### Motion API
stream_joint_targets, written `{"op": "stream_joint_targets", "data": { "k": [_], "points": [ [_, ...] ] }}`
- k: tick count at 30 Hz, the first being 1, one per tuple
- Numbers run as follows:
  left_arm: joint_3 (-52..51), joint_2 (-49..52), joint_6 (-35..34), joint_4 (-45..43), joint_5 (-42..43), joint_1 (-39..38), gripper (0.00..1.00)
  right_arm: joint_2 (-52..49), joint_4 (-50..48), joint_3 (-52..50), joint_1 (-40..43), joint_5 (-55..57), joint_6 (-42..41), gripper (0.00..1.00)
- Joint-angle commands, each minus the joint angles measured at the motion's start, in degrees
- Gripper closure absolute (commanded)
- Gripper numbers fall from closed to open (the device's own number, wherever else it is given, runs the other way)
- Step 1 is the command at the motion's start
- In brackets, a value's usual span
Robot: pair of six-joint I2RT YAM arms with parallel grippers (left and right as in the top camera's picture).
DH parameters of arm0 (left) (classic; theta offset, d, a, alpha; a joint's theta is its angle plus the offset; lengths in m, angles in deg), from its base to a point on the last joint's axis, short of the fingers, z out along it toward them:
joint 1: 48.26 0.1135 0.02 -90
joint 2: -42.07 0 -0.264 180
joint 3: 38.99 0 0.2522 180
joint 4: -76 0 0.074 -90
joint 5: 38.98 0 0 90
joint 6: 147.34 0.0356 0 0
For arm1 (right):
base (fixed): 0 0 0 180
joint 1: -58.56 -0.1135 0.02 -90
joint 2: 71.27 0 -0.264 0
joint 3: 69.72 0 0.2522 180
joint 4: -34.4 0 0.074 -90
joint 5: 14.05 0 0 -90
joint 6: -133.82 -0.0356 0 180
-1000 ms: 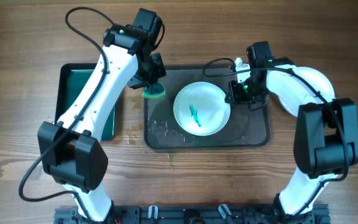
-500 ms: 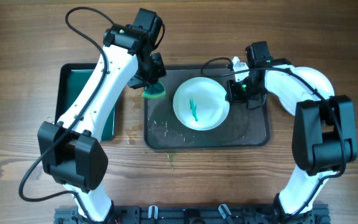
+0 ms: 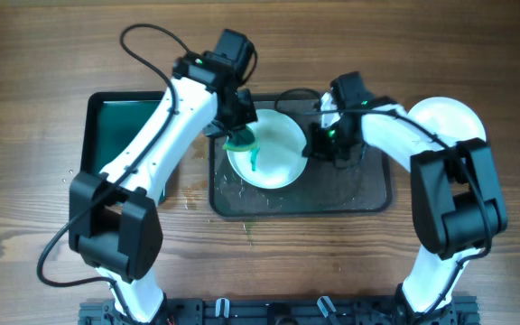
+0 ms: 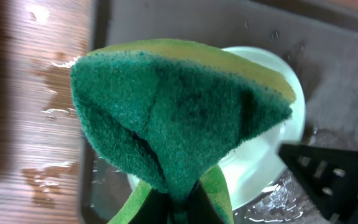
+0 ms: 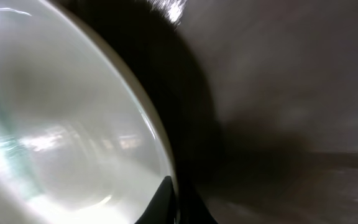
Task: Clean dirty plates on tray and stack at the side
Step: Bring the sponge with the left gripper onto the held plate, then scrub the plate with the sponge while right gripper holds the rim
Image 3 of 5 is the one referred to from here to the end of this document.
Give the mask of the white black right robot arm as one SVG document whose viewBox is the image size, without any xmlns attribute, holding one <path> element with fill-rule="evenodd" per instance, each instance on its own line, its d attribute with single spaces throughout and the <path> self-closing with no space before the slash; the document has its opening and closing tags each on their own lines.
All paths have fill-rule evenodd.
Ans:
<svg viewBox="0 0 520 325">
<path fill-rule="evenodd" d="M 410 174 L 413 227 L 421 242 L 399 285 L 396 315 L 421 323 L 443 314 L 465 267 L 487 257 L 508 217 L 492 150 L 477 114 L 449 97 L 410 111 L 389 97 L 322 102 L 315 111 L 328 141 L 358 140 Z"/>
</svg>

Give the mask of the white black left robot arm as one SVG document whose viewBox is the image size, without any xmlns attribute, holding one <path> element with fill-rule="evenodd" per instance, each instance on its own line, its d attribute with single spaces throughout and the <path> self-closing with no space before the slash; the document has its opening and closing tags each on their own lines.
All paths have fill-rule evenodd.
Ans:
<svg viewBox="0 0 520 325">
<path fill-rule="evenodd" d="M 228 83 L 172 79 L 131 143 L 97 174 L 70 185 L 70 249 L 107 282 L 126 320 L 148 324 L 166 298 L 153 263 L 163 242 L 157 203 L 199 133 L 233 135 L 257 119 L 250 91 Z"/>
</svg>

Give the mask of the white plate back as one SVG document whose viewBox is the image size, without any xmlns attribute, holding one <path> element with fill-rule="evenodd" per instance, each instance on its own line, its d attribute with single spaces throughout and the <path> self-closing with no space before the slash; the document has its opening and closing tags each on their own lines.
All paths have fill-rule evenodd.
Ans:
<svg viewBox="0 0 520 325">
<path fill-rule="evenodd" d="M 247 152 L 227 151 L 232 169 L 245 182 L 260 189 L 280 189 L 293 183 L 308 159 L 302 156 L 307 144 L 300 126 L 272 109 L 256 111 L 257 121 L 248 125 L 257 147 Z"/>
</svg>

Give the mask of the white plate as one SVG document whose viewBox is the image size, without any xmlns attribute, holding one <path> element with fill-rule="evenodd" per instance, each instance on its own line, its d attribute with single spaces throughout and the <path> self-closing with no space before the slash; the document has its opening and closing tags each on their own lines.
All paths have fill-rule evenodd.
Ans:
<svg viewBox="0 0 520 325">
<path fill-rule="evenodd" d="M 478 115 L 464 103 L 450 97 L 429 97 L 417 103 L 408 116 L 449 146 L 459 141 L 487 140 Z"/>
<path fill-rule="evenodd" d="M 257 147 L 247 152 L 227 151 L 232 169 L 245 182 L 260 189 L 280 189 L 293 183 L 308 159 L 302 156 L 307 144 L 300 126 L 272 109 L 256 111 L 257 121 L 248 125 Z"/>
</svg>

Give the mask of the green yellow sponge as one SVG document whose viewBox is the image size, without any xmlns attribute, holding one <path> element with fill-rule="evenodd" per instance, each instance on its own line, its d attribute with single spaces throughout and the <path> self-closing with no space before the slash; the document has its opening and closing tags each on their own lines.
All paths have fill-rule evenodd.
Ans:
<svg viewBox="0 0 520 325">
<path fill-rule="evenodd" d="M 243 129 L 230 131 L 223 149 L 230 152 L 248 152 L 258 146 L 254 131 L 246 126 Z"/>
</svg>

